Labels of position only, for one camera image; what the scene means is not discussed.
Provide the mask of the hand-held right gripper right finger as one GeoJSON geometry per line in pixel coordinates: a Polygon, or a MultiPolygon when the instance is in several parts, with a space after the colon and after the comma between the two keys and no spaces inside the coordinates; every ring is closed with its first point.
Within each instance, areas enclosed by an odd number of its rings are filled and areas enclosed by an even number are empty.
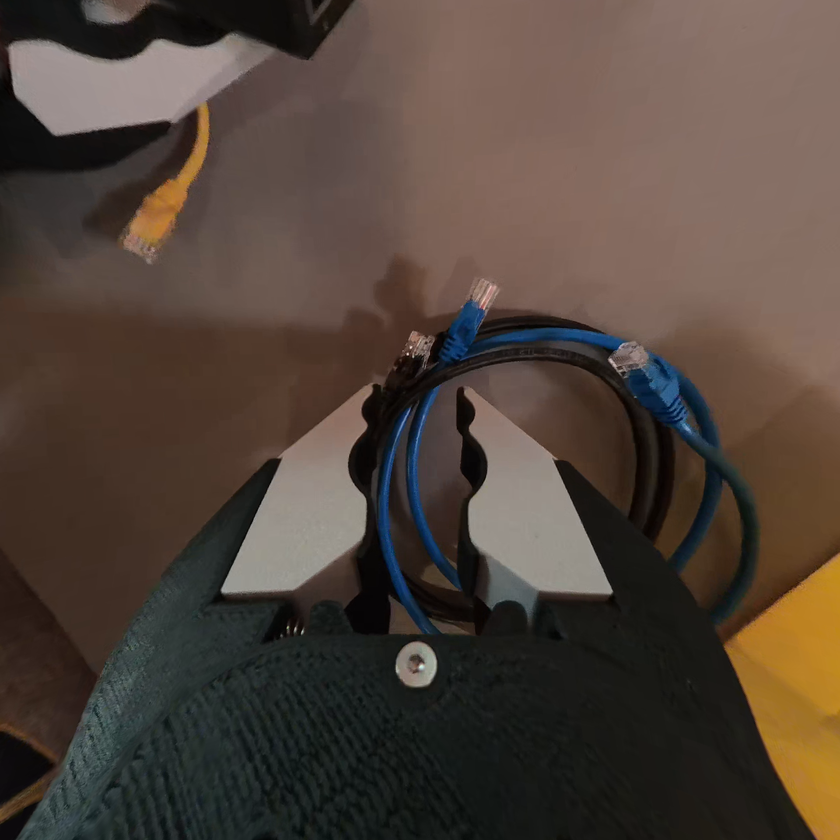
{"type": "Polygon", "coordinates": [[[613,588],[548,449],[470,387],[456,398],[457,572],[482,635],[497,609],[533,628],[544,607],[607,606],[613,588]]]}

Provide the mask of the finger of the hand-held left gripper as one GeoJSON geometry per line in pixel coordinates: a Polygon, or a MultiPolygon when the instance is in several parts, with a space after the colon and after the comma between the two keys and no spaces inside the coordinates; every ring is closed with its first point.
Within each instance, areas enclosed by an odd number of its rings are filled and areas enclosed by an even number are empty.
{"type": "Polygon", "coordinates": [[[2,47],[56,137],[173,123],[277,53],[194,14],[2,14],[2,47]]]}

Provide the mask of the large yellow plastic bin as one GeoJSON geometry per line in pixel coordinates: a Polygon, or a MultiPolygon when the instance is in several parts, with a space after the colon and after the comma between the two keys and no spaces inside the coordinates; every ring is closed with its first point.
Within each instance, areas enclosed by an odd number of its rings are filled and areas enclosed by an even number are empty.
{"type": "Polygon", "coordinates": [[[817,838],[839,838],[839,556],[726,643],[765,747],[817,838]]]}

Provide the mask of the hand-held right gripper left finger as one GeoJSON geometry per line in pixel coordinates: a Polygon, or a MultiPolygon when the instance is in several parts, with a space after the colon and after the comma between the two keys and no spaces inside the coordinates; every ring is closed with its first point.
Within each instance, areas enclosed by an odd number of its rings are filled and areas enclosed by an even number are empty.
{"type": "Polygon", "coordinates": [[[225,602],[279,602],[300,627],[316,604],[337,602],[357,632],[389,632],[387,583],[378,563],[359,562],[369,491],[353,461],[377,396],[376,385],[362,386],[279,456],[221,584],[225,602]]]}

